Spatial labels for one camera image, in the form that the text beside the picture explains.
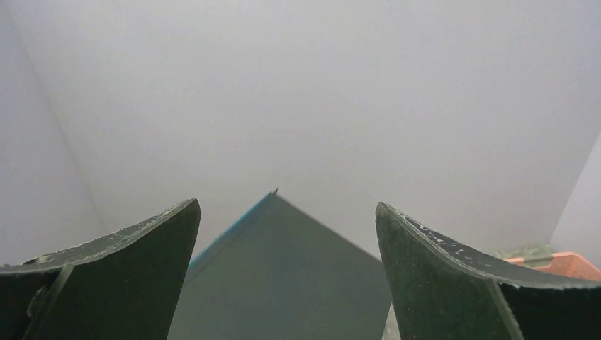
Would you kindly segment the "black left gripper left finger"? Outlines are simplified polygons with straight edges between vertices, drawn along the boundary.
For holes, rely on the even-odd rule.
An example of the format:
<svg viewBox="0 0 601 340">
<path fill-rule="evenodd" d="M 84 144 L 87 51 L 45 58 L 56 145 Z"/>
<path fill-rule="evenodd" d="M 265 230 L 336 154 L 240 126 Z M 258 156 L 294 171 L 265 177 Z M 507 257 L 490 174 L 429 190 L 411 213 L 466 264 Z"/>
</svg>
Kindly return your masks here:
<svg viewBox="0 0 601 340">
<path fill-rule="evenodd" d="M 79 246 L 1 267 L 2 339 L 165 339 L 192 251 L 196 199 Z"/>
</svg>

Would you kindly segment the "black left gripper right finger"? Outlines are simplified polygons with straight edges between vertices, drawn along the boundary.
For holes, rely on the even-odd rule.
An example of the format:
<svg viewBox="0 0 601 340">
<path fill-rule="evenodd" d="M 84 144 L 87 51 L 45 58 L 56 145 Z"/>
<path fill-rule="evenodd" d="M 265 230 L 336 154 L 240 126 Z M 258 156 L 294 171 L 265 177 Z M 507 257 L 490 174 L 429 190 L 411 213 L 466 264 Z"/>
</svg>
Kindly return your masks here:
<svg viewBox="0 0 601 340">
<path fill-rule="evenodd" d="M 509 263 L 387 203 L 376 233 L 402 339 L 599 339 L 600 283 Z"/>
</svg>

